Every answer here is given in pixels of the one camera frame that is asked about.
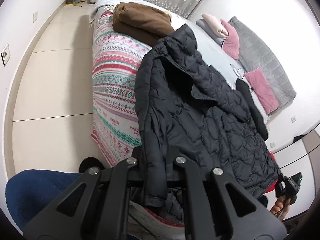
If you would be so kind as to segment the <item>person's right hand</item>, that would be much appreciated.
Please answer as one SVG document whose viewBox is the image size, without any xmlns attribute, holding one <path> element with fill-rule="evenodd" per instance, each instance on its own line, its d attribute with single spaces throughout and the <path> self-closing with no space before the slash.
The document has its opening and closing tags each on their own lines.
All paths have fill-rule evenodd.
<svg viewBox="0 0 320 240">
<path fill-rule="evenodd" d="M 283 220 L 290 210 L 291 199 L 281 196 L 277 199 L 275 204 L 272 206 L 270 212 L 277 216 L 279 220 Z"/>
</svg>

